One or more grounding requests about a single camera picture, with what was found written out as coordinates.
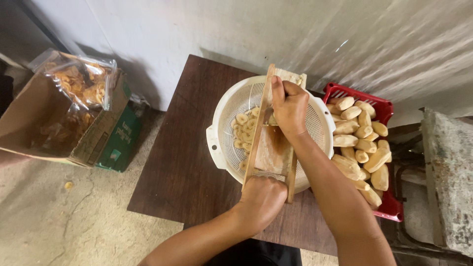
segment red crate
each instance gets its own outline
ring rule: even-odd
[[[376,110],[376,117],[373,121],[379,121],[380,123],[387,125],[387,121],[393,115],[393,103],[386,99],[378,98],[367,93],[357,91],[336,83],[328,83],[324,88],[325,96],[324,103],[331,98],[342,98],[352,96],[356,100],[368,102]],[[379,140],[385,140],[386,137],[379,137]],[[391,171],[389,171],[389,188],[383,193],[382,203],[377,211],[373,211],[374,215],[390,219],[393,221],[401,222],[404,218],[403,205],[394,197],[393,194],[393,183]]]

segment person's right hand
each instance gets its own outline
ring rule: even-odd
[[[271,88],[274,118],[286,138],[290,140],[305,133],[309,94],[290,81],[281,81],[278,76],[271,79]]]
[[[231,212],[235,214],[239,233],[250,238],[274,220],[288,196],[288,187],[273,177],[252,176],[246,183]]]

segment white plastic colander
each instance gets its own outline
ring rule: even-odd
[[[213,122],[207,128],[207,144],[215,165],[227,170],[238,182],[243,183],[245,171],[239,163],[246,159],[243,149],[233,146],[233,128],[230,123],[237,114],[259,106],[263,95],[266,76],[247,78],[233,85],[220,99]],[[322,99],[309,93],[309,106],[306,115],[306,128],[317,145],[331,158],[333,155],[333,136],[335,123]],[[284,181],[284,177],[270,172],[259,171],[259,176],[271,176]],[[309,181],[301,165],[297,162],[294,193],[309,188]]]

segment dark wooden table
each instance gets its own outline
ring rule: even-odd
[[[205,130],[222,95],[252,76],[256,74],[189,55],[127,210],[197,225],[238,202],[241,184],[215,166]],[[294,204],[285,204],[255,238],[337,255],[309,190],[296,194]]]

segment white wall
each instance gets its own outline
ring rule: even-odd
[[[135,92],[160,110],[167,109],[191,53],[259,74],[273,62],[308,74],[313,89],[334,81],[387,98],[395,111],[390,126],[418,122],[417,108],[429,105],[473,114],[469,0],[31,4],[71,51],[117,59]]]

